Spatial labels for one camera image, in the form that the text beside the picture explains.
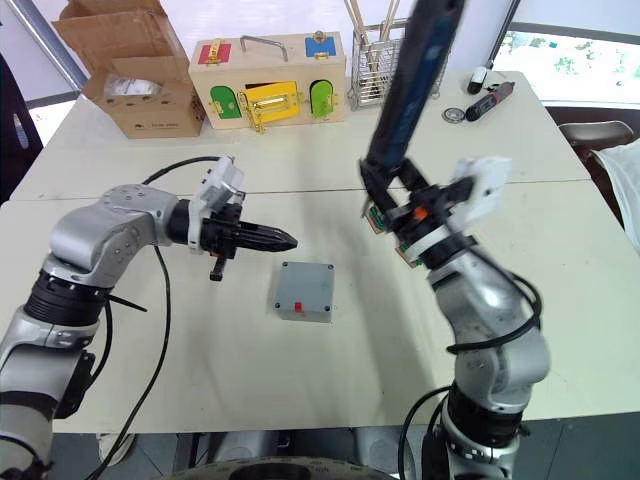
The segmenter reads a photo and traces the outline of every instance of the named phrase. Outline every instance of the yellow door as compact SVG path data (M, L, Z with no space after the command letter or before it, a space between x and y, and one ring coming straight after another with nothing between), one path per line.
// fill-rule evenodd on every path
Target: yellow door
M300 114L296 82L279 82L247 88L246 106L254 128L264 132L263 124Z

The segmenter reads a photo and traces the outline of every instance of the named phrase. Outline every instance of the tape measure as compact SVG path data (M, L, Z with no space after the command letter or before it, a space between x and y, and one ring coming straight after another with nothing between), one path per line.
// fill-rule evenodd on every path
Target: tape measure
M447 108L442 112L442 118L449 123L460 123L464 120L464 110L458 107Z

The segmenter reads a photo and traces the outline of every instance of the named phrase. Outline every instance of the wooden box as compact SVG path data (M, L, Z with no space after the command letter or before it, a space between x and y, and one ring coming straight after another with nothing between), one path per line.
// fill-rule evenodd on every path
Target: wooden box
M243 36L199 42L189 75L214 128L262 133L343 120L345 64L338 32Z

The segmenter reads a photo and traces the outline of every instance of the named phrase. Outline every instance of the white table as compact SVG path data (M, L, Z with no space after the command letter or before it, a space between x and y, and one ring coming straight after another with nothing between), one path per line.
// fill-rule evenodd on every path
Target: white table
M453 357L444 348L452 335L426 272L409 269L392 237L373 235L359 219L363 197L249 195L244 218L280 226L300 246L282 254L241 251L221 284L208 280L208 257L165 249L173 330L164 370L133 431L399 424L419 395L451 382ZM90 202L9 202L0 210L0 334L27 298L56 220ZM474 233L544 297L552 370L535 387L526 418L640 409L633 380L640 260L591 182L508 185L499 211ZM284 260L335 264L331 324L275 315ZM114 307L109 363L80 411L56 422L56 431L119 431L151 375L164 328L162 276L151 249L134 259L115 294L149 312ZM98 355L103 329L92 345Z
M482 94L465 93L468 75L445 77L441 97L422 114L408 155L430 181L448 182L455 163L470 155L513 158L511 182L588 179L587 171L555 127L521 73L491 72L487 84L516 82L514 93L477 122L446 123L442 112L466 108ZM214 131L198 138L128 140L96 105L80 98L12 200L96 198L114 185L140 182L170 163L230 154L251 193L360 189L356 161L369 146L379 108L352 112L341 123ZM191 194L202 165L173 172L158 188Z

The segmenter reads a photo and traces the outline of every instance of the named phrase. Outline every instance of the gray box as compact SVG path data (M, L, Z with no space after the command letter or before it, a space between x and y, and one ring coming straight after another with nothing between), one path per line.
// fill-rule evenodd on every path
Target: gray box
M283 262L274 307L285 320L331 321L333 265Z

